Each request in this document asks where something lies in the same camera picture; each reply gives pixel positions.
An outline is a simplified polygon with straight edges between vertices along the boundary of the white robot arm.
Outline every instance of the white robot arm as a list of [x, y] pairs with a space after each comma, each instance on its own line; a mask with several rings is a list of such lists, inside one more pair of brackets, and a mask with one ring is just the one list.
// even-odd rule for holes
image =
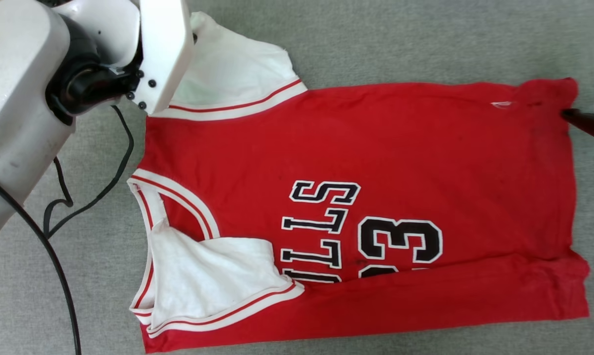
[[[166, 108], [191, 61], [188, 21], [185, 0], [0, 0], [3, 189], [22, 204], [95, 106]], [[0, 229], [12, 214], [0, 197]]]

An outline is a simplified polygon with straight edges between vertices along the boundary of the basketball jersey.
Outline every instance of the basketball jersey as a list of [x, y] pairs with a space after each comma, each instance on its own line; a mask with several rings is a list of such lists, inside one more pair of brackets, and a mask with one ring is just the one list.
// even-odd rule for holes
[[146, 352], [588, 316], [572, 79], [307, 90], [280, 47], [191, 27], [128, 180]]

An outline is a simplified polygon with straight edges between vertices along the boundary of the cable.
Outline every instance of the cable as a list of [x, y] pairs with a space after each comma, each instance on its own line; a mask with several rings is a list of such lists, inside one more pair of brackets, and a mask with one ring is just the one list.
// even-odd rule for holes
[[42, 243], [43, 247], [49, 254], [49, 258], [51, 258], [51, 262], [54, 264], [54, 268], [56, 269], [56, 274], [58, 274], [58, 279], [60, 279], [60, 285], [62, 285], [62, 291], [65, 293], [65, 301], [67, 302], [67, 307], [69, 308], [69, 318], [71, 319], [71, 330], [74, 333], [74, 348], [76, 355], [81, 355], [82, 349], [80, 348], [80, 332], [78, 330], [78, 319], [75, 316], [75, 307], [74, 307], [74, 299], [71, 297], [71, 291], [69, 290], [69, 284], [67, 283], [67, 278], [65, 277], [65, 272], [62, 270], [62, 266], [60, 266], [60, 260], [58, 260], [58, 256], [56, 256], [56, 252], [49, 244], [49, 241], [43, 234], [42, 230], [36, 222], [31, 218], [31, 216], [21, 207], [19, 202], [15, 200], [7, 191], [5, 191], [0, 186], [0, 196], [6, 200], [8, 204], [10, 204], [13, 209], [21, 216], [23, 220], [26, 221], [27, 225], [34, 231], [40, 242]]
[[53, 210], [53, 208], [60, 202], [63, 202], [63, 203], [71, 202], [73, 204], [73, 200], [71, 200], [71, 196], [69, 196], [69, 192], [67, 191], [67, 187], [65, 185], [65, 179], [64, 179], [64, 177], [62, 177], [62, 169], [60, 168], [60, 163], [58, 163], [58, 165], [56, 166], [56, 170], [58, 171], [58, 181], [60, 182], [60, 187], [62, 188], [63, 193], [65, 191], [67, 192], [67, 193], [65, 193], [65, 198], [67, 200], [66, 201], [65, 200], [55, 200], [54, 202], [51, 202], [51, 204], [49, 204], [47, 206], [47, 209], [45, 209], [45, 216], [44, 216], [44, 220], [42, 221], [42, 224], [43, 224], [44, 230], [46, 231], [45, 235], [47, 236], [47, 239], [51, 238], [51, 236], [53, 236], [56, 232], [58, 232], [58, 229], [60, 229], [60, 227], [65, 225], [65, 223], [69, 222], [69, 220], [71, 218], [74, 218], [74, 216], [79, 215], [80, 213], [86, 211], [87, 209], [90, 209], [97, 202], [99, 202], [99, 200], [101, 200], [104, 196], [106, 196], [106, 194], [109, 193], [109, 191], [111, 191], [112, 188], [117, 184], [117, 182], [119, 181], [119, 178], [121, 177], [121, 175], [124, 173], [124, 170], [126, 169], [126, 165], [128, 164], [128, 159], [130, 159], [130, 154], [133, 152], [133, 149], [135, 147], [135, 140], [133, 139], [132, 133], [130, 133], [130, 129], [128, 129], [128, 125], [126, 124], [124, 116], [121, 114], [121, 111], [119, 111], [119, 108], [117, 108], [117, 106], [111, 106], [111, 107], [117, 113], [117, 116], [119, 117], [119, 120], [121, 121], [121, 125], [124, 127], [124, 130], [126, 131], [126, 135], [128, 136], [128, 148], [126, 149], [126, 153], [124, 154], [124, 157], [121, 159], [119, 168], [117, 168], [117, 173], [112, 178], [112, 180], [108, 183], [108, 185], [106, 185], [106, 187], [102, 190], [102, 192], [99, 193], [98, 196], [96, 196], [96, 198], [94, 198], [91, 202], [89, 202], [89, 204], [85, 205], [78, 211], [75, 211], [74, 213], [72, 213], [72, 214], [66, 216], [65, 218], [63, 218], [62, 220], [60, 220], [60, 222], [58, 222], [58, 224], [56, 224], [50, 231], [49, 230], [49, 220], [51, 219], [51, 211]]
[[74, 213], [66, 216], [60, 222], [58, 222], [58, 224], [56, 224], [51, 230], [49, 230], [49, 221], [51, 220], [51, 212], [53, 211], [54, 207], [57, 204], [65, 204], [67, 207], [73, 207], [73, 205], [74, 205], [74, 201], [71, 198], [71, 195], [69, 194], [69, 189], [67, 189], [67, 184], [65, 183], [65, 176], [63, 175], [62, 166], [60, 166], [60, 160], [58, 160], [58, 157], [54, 157], [53, 162], [54, 162], [54, 165], [56, 166], [56, 173], [58, 175], [58, 183], [60, 184], [60, 188], [61, 188], [65, 198], [54, 200], [51, 202], [51, 204], [47, 205], [47, 207], [45, 208], [45, 213], [44, 213], [44, 217], [43, 217], [43, 229], [42, 230], [40, 229], [40, 227], [38, 227], [36, 222], [27, 213], [27, 211], [25, 211], [25, 209], [23, 209], [23, 207], [19, 204], [19, 202], [17, 202], [17, 200], [15, 200], [7, 191], [5, 191], [0, 186], [0, 196], [4, 200], [6, 200], [6, 202], [13, 209], [15, 209], [15, 211], [21, 216], [21, 218], [24, 221], [26, 221], [27, 225], [29, 225], [29, 227], [34, 231], [34, 233], [36, 234], [36, 236], [42, 243], [43, 247], [45, 247], [47, 254], [49, 254], [49, 258], [51, 258], [51, 262], [53, 263], [54, 268], [56, 269], [56, 274], [58, 274], [58, 279], [60, 279], [60, 285], [62, 285], [62, 290], [65, 294], [65, 301], [67, 302], [67, 308], [69, 308], [69, 318], [71, 319], [71, 330], [74, 334], [74, 350], [75, 350], [76, 355], [82, 354], [82, 347], [80, 345], [80, 332], [78, 329], [78, 319], [75, 315], [74, 299], [73, 299], [73, 297], [71, 297], [71, 291], [69, 290], [69, 283], [67, 283], [67, 277], [65, 277], [65, 272], [63, 271], [62, 266], [60, 265], [60, 260], [58, 260], [58, 256], [56, 255], [56, 252], [54, 251], [51, 244], [49, 244], [49, 238], [51, 238], [51, 236], [53, 236], [53, 234], [55, 232], [57, 232], [58, 229], [60, 229], [60, 227], [65, 225], [65, 223], [69, 222], [69, 220], [71, 218], [74, 218], [74, 216], [79, 215], [80, 213], [86, 211], [87, 209], [90, 209], [95, 204], [97, 204], [97, 202], [99, 202], [99, 200], [101, 200], [104, 196], [106, 196], [106, 194], [109, 193], [109, 191], [111, 191], [112, 188], [115, 186], [115, 184], [117, 184], [117, 182], [119, 182], [119, 178], [121, 178], [122, 173], [126, 169], [126, 165], [128, 164], [128, 159], [130, 159], [130, 154], [132, 153], [133, 148], [135, 146], [135, 141], [133, 139], [132, 133], [130, 133], [130, 129], [128, 129], [128, 125], [126, 124], [124, 116], [121, 114], [121, 111], [119, 110], [119, 108], [117, 108], [117, 106], [112, 106], [112, 109], [115, 110], [115, 112], [117, 113], [117, 116], [119, 117], [119, 120], [121, 121], [121, 125], [124, 127], [124, 130], [126, 131], [126, 135], [128, 136], [128, 148], [126, 149], [126, 153], [124, 154], [124, 157], [121, 159], [119, 168], [117, 168], [117, 173], [115, 174], [114, 178], [112, 178], [112, 180], [109, 182], [109, 184], [106, 185], [106, 187], [98, 194], [98, 196], [96, 196], [96, 198], [94, 198], [91, 202], [89, 202], [89, 204], [85, 205], [78, 211], [75, 211]]
[[58, 175], [58, 183], [60, 184], [60, 189], [62, 190], [63, 195], [65, 198], [59, 198], [58, 200], [53, 200], [51, 204], [47, 205], [45, 209], [45, 214], [42, 218], [42, 232], [45, 234], [47, 239], [51, 238], [49, 234], [49, 220], [51, 220], [51, 212], [53, 212], [54, 207], [57, 204], [65, 204], [67, 207], [74, 206], [74, 200], [71, 198], [69, 194], [69, 189], [67, 189], [67, 184], [65, 184], [65, 176], [62, 173], [62, 166], [60, 165], [60, 160], [58, 157], [54, 157], [54, 166], [56, 166], [56, 175]]

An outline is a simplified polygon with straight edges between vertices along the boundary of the white neckline trim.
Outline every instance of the white neckline trim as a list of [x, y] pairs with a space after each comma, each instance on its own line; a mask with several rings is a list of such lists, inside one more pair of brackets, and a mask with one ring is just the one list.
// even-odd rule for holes
[[171, 104], [169, 108], [154, 114], [152, 117], [187, 119], [189, 121], [218, 121], [221, 119], [234, 119], [246, 115], [256, 114], [274, 106], [277, 106], [288, 99], [308, 91], [306, 85], [295, 76], [286, 81], [276, 90], [269, 92], [258, 100], [232, 106], [187, 106], [183, 104]]
[[[207, 205], [198, 196], [194, 195], [193, 192], [174, 180], [151, 173], [150, 171], [137, 169], [130, 179], [128, 179], [128, 184], [135, 184], [142, 188], [148, 187], [152, 191], [172, 198], [196, 217], [206, 240], [220, 238], [218, 224]], [[148, 205], [151, 210], [156, 208], [163, 209], [161, 201], [159, 201], [159, 204], [150, 204], [150, 202], [148, 201]], [[163, 209], [162, 213], [164, 215], [163, 218], [167, 218], [165, 216], [165, 209]], [[157, 222], [158, 220], [153, 220], [153, 225], [156, 225]]]

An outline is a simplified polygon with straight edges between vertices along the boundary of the red basketball jersey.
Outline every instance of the red basketball jersey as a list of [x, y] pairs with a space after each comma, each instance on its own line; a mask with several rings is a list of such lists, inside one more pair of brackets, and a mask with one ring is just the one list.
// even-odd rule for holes
[[128, 182], [148, 353], [588, 316], [572, 79], [306, 90], [279, 47], [191, 23]]

